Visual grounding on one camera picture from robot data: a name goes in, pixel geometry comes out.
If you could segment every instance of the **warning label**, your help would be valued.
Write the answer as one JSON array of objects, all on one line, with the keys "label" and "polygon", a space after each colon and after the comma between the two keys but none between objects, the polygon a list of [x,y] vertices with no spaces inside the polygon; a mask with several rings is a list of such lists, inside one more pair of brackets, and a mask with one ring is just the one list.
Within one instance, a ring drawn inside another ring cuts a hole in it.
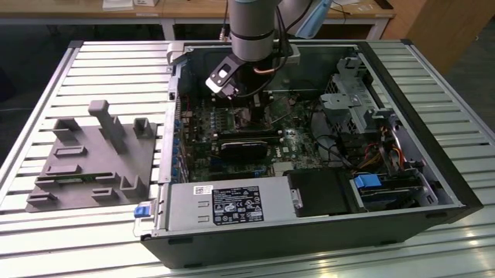
[{"label": "warning label", "polygon": [[263,221],[261,196],[257,186],[212,191],[215,225]]}]

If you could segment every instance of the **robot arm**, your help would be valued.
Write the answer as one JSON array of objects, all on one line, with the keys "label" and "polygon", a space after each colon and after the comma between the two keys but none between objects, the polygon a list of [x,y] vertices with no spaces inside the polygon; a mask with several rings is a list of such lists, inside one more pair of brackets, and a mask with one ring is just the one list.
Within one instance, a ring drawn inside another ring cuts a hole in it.
[{"label": "robot arm", "polygon": [[307,39],[315,36],[331,7],[331,0],[228,0],[228,2],[232,51],[239,59],[248,62],[260,61],[271,54],[277,7],[287,27],[303,15],[287,31]]},{"label": "robot arm", "polygon": [[231,82],[233,73],[249,63],[265,61],[273,51],[275,22],[281,19],[284,34],[312,38],[323,24],[332,0],[228,0],[232,53],[207,80],[207,86],[220,97],[232,97],[239,90]]}]

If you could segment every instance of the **workbench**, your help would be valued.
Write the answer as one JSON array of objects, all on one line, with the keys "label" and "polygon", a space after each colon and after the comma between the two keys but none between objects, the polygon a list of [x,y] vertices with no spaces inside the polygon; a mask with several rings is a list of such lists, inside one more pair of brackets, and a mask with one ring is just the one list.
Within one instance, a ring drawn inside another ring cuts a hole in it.
[{"label": "workbench", "polygon": [[[490,275],[495,268],[495,134],[466,105],[416,48],[371,42],[440,146],[484,208],[454,224],[436,226],[399,244],[337,250],[199,269],[167,269],[137,236],[135,205],[27,213],[56,139],[57,118],[97,125],[91,100],[105,99],[121,123],[147,117],[159,124],[149,198],[157,194],[157,166],[168,101],[168,42],[73,42],[0,169],[1,277],[443,277]],[[387,98],[376,92],[389,107]]]},{"label": "workbench", "polygon": [[[221,24],[224,20],[225,0],[160,0],[155,7],[116,12],[104,12],[101,5],[103,0],[0,0],[0,25],[159,24],[165,39],[175,40],[175,24]],[[324,24],[368,25],[367,38],[380,39],[393,10],[381,9],[373,0],[344,5],[343,10],[349,14],[331,10]]]}]

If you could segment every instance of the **blue latch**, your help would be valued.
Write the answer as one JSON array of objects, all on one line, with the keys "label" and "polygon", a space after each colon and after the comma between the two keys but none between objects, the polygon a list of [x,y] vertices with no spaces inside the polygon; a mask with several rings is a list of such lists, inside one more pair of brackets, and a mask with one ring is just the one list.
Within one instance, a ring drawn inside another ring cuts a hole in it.
[{"label": "blue latch", "polygon": [[143,218],[143,217],[149,217],[151,207],[149,206],[139,206],[133,209],[133,217],[135,218]]},{"label": "blue latch", "polygon": [[359,175],[356,178],[353,178],[353,183],[356,184],[357,188],[381,186],[380,179],[375,174]]}]

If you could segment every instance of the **black cover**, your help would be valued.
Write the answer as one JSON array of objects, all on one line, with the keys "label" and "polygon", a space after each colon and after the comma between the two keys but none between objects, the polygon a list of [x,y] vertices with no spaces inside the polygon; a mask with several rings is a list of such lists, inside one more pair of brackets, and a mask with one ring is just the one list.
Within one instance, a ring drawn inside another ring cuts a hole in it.
[{"label": "black cover", "polygon": [[359,212],[348,176],[340,168],[293,170],[287,177],[303,202],[303,207],[295,209],[297,217]]}]

